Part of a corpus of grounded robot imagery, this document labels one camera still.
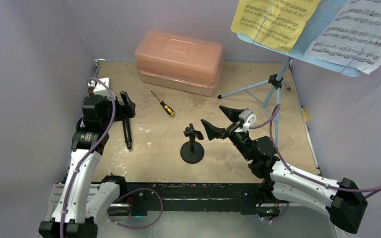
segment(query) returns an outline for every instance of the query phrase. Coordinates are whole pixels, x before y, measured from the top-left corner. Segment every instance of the wooden tabletop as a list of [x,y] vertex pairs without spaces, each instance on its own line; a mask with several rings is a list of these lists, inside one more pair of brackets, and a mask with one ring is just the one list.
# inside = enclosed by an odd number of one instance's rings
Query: wooden tabletop
[[[132,129],[132,150],[126,148],[121,122],[112,125],[110,139],[106,144],[101,161],[95,171],[94,181],[113,173],[125,176],[128,182],[260,182],[248,164],[229,139],[206,138],[200,122],[205,119],[217,127],[227,127],[231,122],[219,110],[219,105],[235,109],[249,108],[257,116],[257,124],[268,119],[261,104],[245,92],[217,99],[217,95],[267,80],[277,74],[280,63],[224,63],[220,81],[212,97],[187,93],[170,88],[143,83],[133,62],[104,62],[99,78],[109,77],[112,91],[119,95],[127,91],[136,103],[136,116],[130,120]],[[316,166],[300,113],[299,103],[289,70],[284,81],[292,89],[281,90],[279,126],[279,149],[291,165],[316,173]],[[270,84],[251,89],[263,100],[270,90]],[[152,96],[150,90],[164,100],[176,112],[169,116]],[[275,106],[272,95],[268,111]],[[199,141],[205,154],[197,164],[188,164],[180,157],[180,148],[189,139],[183,131],[193,123],[205,139]],[[269,135],[269,127],[251,130],[251,138]]]

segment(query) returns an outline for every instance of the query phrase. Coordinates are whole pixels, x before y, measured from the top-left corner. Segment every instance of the plastic storage box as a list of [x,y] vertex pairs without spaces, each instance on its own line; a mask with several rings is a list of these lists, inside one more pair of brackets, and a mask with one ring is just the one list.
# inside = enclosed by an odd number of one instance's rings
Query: plastic storage box
[[149,31],[135,50],[146,83],[212,96],[220,77],[223,46],[183,35]]

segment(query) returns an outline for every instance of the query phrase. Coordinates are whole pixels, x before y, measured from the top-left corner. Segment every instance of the black stand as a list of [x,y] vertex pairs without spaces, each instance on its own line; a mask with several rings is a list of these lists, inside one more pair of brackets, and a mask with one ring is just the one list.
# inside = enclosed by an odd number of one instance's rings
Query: black stand
[[195,138],[203,140],[203,135],[200,131],[195,130],[192,124],[189,124],[189,127],[186,127],[183,134],[186,137],[189,137],[189,141],[182,145],[180,156],[185,162],[196,164],[202,160],[204,149],[199,142],[195,141]]
[[122,103],[116,104],[116,121],[121,120],[124,126],[124,136],[127,149],[132,149],[132,135],[130,132],[129,119],[135,117],[135,103],[133,103],[127,92],[120,93]]

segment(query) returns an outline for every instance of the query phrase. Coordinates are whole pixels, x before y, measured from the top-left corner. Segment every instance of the yellow sheet music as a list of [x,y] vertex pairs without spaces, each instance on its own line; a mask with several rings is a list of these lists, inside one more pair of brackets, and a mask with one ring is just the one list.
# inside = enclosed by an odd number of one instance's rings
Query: yellow sheet music
[[240,0],[231,30],[288,53],[319,2],[320,0]]

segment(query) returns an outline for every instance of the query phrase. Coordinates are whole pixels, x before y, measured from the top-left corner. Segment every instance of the white wall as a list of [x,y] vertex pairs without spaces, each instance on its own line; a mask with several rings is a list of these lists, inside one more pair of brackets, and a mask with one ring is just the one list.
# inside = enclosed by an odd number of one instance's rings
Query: white wall
[[134,60],[149,29],[212,40],[225,60],[277,62],[281,54],[251,45],[230,30],[238,0],[67,0],[95,58]]
[[0,0],[0,238],[36,238],[93,57],[63,1]]
[[[292,72],[323,175],[380,185],[381,66],[352,78],[295,60]],[[381,192],[368,202],[359,233],[349,237],[381,238]]]

